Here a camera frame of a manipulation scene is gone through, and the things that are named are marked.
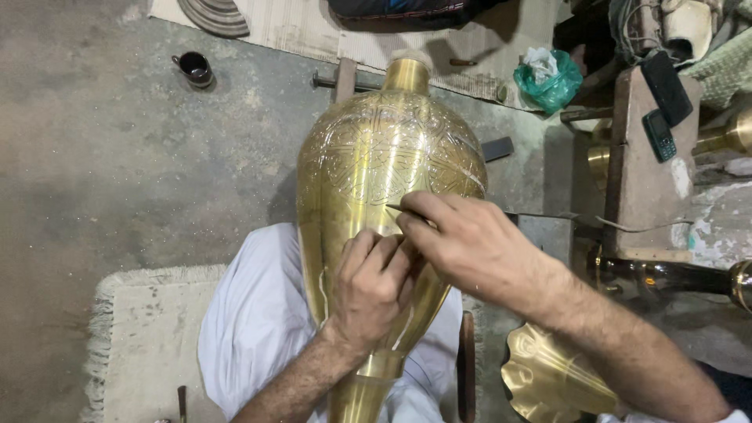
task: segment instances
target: white tissue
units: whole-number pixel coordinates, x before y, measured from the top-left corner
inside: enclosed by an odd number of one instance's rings
[[[522,60],[522,63],[532,68],[535,85],[543,84],[548,78],[559,73],[559,68],[556,67],[556,59],[544,47],[539,47],[538,49],[528,47],[527,55]]]

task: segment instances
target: dark cloth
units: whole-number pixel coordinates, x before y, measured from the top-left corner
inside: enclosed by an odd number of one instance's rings
[[[697,361],[697,364],[713,379],[732,408],[740,409],[746,415],[752,415],[752,379],[718,370],[701,361]]]
[[[467,23],[475,15],[507,0],[329,0],[343,19],[404,20],[431,29]]]

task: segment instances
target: green plastic bag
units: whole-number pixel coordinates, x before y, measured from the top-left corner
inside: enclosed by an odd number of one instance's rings
[[[528,65],[519,65],[514,70],[514,82],[517,83],[517,86],[530,95],[548,114],[564,108],[582,84],[580,69],[569,58],[569,53],[552,50],[551,54],[556,59],[556,69],[559,70],[559,73],[548,78],[541,85],[535,84],[532,68]]]

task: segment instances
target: concrete floor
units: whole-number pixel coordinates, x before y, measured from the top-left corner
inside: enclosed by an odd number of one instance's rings
[[[228,263],[249,231],[294,221],[298,149],[330,96],[308,80],[334,66],[149,20],[147,0],[0,10],[0,410],[75,421],[96,284]],[[188,50],[211,61],[213,89],[177,73],[170,55]],[[491,199],[569,208],[573,135],[557,120],[433,95],[481,140],[514,140],[489,165]]]

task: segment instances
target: green cloth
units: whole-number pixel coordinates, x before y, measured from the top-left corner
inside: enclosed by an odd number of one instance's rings
[[[752,14],[752,0],[743,0],[737,12]],[[728,108],[735,94],[752,93],[752,28],[679,73],[702,85],[700,104],[715,110]]]

